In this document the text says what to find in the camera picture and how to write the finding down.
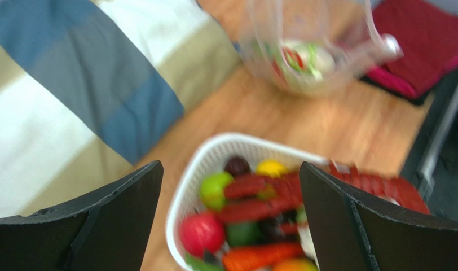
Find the red orange mango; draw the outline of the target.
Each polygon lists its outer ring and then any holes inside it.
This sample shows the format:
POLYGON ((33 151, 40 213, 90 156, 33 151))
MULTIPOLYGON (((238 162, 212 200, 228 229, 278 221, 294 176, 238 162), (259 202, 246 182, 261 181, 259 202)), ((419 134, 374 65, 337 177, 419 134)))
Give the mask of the red orange mango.
POLYGON ((300 54, 296 52, 296 50, 283 46, 281 48, 281 53, 273 58, 272 68, 280 78, 284 78, 284 70, 287 66, 290 70, 299 73, 304 72, 306 69, 300 54))

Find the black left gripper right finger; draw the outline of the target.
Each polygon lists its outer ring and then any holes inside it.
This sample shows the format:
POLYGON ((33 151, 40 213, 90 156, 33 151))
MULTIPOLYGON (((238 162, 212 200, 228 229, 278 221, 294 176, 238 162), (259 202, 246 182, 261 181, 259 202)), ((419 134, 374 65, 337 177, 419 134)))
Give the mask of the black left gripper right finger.
POLYGON ((320 270, 458 270, 458 222, 400 207, 308 162, 300 181, 320 270))

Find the green orange mango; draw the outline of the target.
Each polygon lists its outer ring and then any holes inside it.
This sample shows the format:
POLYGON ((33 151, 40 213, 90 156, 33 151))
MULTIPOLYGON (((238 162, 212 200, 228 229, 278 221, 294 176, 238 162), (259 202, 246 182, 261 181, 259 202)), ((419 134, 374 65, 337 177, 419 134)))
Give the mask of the green orange mango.
POLYGON ((272 271, 318 271, 316 264, 306 258, 296 258, 283 260, 276 263, 272 268, 272 271))

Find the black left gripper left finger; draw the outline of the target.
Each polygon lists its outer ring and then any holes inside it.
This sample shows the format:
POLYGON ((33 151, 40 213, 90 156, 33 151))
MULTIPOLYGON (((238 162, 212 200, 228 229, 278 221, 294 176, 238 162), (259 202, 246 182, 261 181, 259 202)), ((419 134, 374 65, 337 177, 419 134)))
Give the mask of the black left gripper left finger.
POLYGON ((0 270, 139 270, 163 174, 153 161, 30 216, 0 218, 0 270))

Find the clear pink zip top bag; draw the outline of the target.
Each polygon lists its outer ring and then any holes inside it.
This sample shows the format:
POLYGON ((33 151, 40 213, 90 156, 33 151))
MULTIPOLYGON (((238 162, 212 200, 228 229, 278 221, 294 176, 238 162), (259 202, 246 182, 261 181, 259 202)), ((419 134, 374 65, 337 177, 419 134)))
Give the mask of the clear pink zip top bag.
POLYGON ((239 53, 247 69, 279 88, 325 93, 401 56, 377 31, 370 1, 247 1, 239 53))

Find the white radish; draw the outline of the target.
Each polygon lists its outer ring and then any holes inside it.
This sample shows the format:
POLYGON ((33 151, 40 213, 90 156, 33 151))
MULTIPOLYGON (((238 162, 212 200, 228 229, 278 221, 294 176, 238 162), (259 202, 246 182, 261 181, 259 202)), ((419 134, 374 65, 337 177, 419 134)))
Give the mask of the white radish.
POLYGON ((296 73, 311 81, 321 81, 336 68, 333 56, 318 44, 299 40, 286 40, 282 43, 283 46, 296 50, 300 54, 306 69, 302 73, 296 73))

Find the orange carrot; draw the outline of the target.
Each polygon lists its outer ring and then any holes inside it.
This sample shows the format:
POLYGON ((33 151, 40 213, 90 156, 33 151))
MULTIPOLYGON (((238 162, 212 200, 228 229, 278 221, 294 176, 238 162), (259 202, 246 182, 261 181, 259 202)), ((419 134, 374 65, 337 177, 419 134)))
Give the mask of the orange carrot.
POLYGON ((225 270, 248 271, 267 267, 279 261, 304 254, 305 252, 299 243, 274 243, 265 246, 233 248, 222 257, 222 263, 225 270))

